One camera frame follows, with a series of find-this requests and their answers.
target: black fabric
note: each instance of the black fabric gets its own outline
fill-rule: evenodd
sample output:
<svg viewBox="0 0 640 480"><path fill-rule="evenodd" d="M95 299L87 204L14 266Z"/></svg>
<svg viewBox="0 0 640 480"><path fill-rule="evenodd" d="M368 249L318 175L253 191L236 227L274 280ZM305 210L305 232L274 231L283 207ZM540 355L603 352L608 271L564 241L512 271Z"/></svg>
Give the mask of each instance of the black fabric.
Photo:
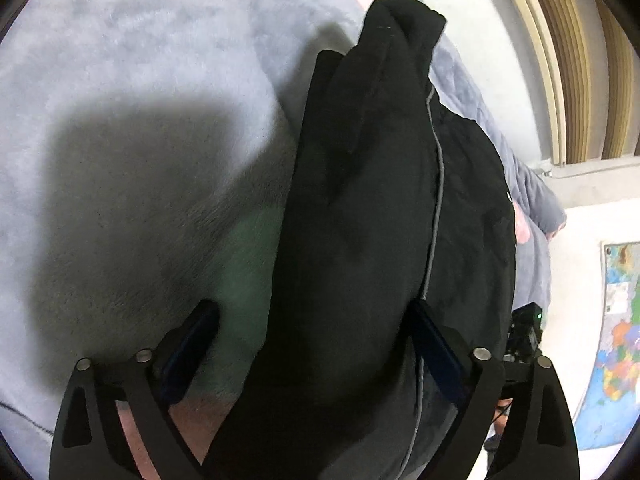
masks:
<svg viewBox="0 0 640 480"><path fill-rule="evenodd" d="M273 273L264 347L204 466L214 479L393 479L414 434L414 350L402 330L433 237L438 156L427 97L444 18L377 0L346 56L311 81ZM513 299L513 207L475 123L431 103L445 192L428 302L470 344L504 347ZM450 406L433 381L412 464Z"/></svg>

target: gray blanket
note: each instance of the gray blanket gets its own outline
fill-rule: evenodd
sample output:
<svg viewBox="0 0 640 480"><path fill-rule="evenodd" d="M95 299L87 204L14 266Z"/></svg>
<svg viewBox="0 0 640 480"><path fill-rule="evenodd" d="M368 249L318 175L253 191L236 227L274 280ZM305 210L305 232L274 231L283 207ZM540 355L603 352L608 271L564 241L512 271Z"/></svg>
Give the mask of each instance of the gray blanket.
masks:
<svg viewBox="0 0 640 480"><path fill-rule="evenodd" d="M31 0L0 46L0 430L47 477L78 358L155 346L223 307L192 390L232 402L266 330L280 220L319 50L357 0ZM564 213L496 130L443 37L441 101L496 145L532 237L514 306L548 306Z"/></svg>

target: map poster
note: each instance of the map poster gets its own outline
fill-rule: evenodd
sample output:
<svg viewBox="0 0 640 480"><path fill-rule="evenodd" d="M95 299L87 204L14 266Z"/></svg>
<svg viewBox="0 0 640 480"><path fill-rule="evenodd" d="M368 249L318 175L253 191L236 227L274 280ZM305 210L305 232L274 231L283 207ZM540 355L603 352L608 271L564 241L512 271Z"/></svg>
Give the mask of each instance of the map poster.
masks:
<svg viewBox="0 0 640 480"><path fill-rule="evenodd" d="M575 419L579 450L615 446L640 415L640 242L604 246L600 345Z"/></svg>

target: white label on map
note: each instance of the white label on map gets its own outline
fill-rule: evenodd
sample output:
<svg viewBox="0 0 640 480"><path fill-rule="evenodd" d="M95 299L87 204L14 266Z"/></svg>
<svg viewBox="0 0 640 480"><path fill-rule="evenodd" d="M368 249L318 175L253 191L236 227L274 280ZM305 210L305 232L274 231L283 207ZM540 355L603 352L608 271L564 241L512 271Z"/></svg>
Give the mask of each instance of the white label on map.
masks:
<svg viewBox="0 0 640 480"><path fill-rule="evenodd" d="M607 285L606 314L624 314L629 307L629 282Z"/></svg>

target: black garment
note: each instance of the black garment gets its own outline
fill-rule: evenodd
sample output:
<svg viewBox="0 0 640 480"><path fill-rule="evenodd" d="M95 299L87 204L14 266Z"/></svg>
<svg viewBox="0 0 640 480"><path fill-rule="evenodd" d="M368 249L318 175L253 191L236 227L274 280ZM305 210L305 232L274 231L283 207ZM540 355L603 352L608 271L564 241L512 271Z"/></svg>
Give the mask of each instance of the black garment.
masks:
<svg viewBox="0 0 640 480"><path fill-rule="evenodd" d="M402 316L432 243L436 139L426 105L444 18L378 0L346 56L318 55L273 273L266 342L205 460L215 479L394 479L417 417ZM504 350L514 214L472 121L430 103L444 199L427 300L473 346ZM427 378L406 468L426 462L452 407Z"/></svg>

